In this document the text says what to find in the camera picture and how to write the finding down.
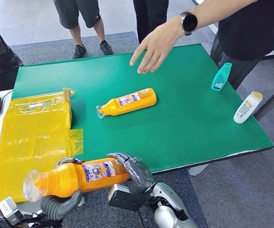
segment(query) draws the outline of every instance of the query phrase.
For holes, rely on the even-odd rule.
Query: watch face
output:
[[[186,32],[192,32],[197,27],[197,24],[197,18],[192,13],[189,13],[183,20],[183,27]]]

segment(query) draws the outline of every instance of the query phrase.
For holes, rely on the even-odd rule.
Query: clear bottle cap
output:
[[[98,117],[100,119],[103,118],[105,115],[103,114],[103,110],[102,110],[101,106],[97,106],[96,107],[97,113],[98,114]]]
[[[29,202],[36,202],[41,199],[47,190],[44,181],[46,176],[35,171],[32,170],[28,173],[23,184],[23,192],[24,197]]]

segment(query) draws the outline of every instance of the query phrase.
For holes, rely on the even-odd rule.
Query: wristwatch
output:
[[[194,14],[185,11],[180,15],[183,17],[183,29],[186,36],[190,35],[196,29],[198,20]]]

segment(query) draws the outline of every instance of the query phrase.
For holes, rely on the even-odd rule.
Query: white bottle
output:
[[[237,109],[234,121],[242,124],[252,114],[262,101],[263,95],[259,92],[251,92]]]

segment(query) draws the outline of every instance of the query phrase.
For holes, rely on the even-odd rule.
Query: teal bottle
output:
[[[232,63],[224,63],[214,78],[211,89],[220,91],[229,78]]]

